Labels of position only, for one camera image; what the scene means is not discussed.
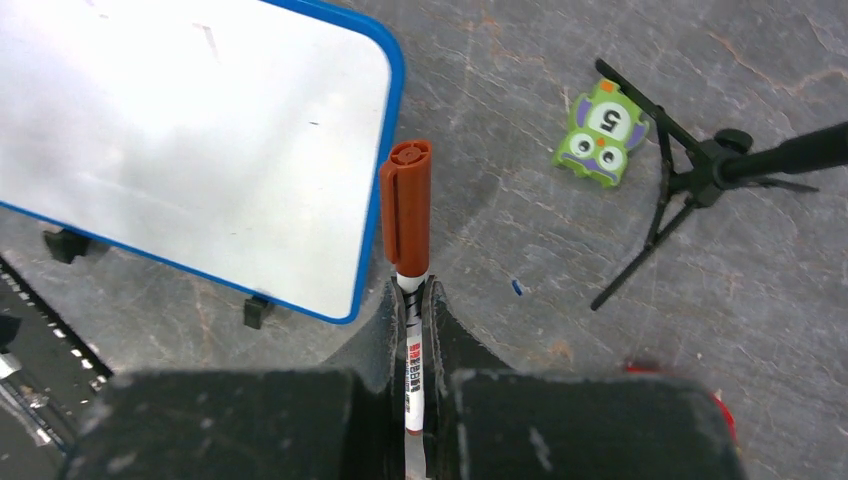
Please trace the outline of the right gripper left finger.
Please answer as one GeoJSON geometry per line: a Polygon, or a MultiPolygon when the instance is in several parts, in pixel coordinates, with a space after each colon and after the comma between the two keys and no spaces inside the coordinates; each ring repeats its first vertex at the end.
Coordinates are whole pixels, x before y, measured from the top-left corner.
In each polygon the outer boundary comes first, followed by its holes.
{"type": "Polygon", "coordinates": [[[345,424],[344,479],[403,479],[406,474],[406,334],[400,306],[400,289],[390,278],[370,319],[324,361],[355,381],[345,424]]]}

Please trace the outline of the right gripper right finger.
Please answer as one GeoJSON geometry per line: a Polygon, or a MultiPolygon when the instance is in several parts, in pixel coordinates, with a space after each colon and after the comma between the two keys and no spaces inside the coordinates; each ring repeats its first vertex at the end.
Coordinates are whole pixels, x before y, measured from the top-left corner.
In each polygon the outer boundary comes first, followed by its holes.
{"type": "Polygon", "coordinates": [[[461,369],[506,369],[508,365],[454,316],[443,285],[435,276],[427,279],[422,300],[426,475],[431,479],[458,479],[459,447],[450,377],[461,369]]]}

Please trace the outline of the brown marker cap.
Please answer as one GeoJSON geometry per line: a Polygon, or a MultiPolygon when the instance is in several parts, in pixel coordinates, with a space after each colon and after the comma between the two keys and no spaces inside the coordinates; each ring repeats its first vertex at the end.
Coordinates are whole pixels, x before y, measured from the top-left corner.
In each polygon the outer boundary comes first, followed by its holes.
{"type": "Polygon", "coordinates": [[[432,154],[428,140],[402,142],[378,172],[384,252],[404,277],[429,268],[432,154]]]}

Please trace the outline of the blue framed whiteboard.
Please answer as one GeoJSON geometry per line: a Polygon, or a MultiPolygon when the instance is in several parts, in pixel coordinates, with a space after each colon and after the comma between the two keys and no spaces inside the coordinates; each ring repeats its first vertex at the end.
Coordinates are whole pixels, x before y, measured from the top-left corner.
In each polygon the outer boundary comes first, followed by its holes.
{"type": "Polygon", "coordinates": [[[404,80],[323,1],[5,1],[1,204],[347,324],[404,80]]]}

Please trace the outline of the white marker pen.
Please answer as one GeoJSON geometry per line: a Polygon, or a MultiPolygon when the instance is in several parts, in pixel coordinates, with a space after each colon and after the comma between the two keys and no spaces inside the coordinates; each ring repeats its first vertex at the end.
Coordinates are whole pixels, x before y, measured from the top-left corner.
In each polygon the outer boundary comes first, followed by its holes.
{"type": "Polygon", "coordinates": [[[405,325],[404,428],[411,440],[420,440],[425,426],[423,349],[423,293],[426,275],[396,274],[402,292],[405,325]]]}

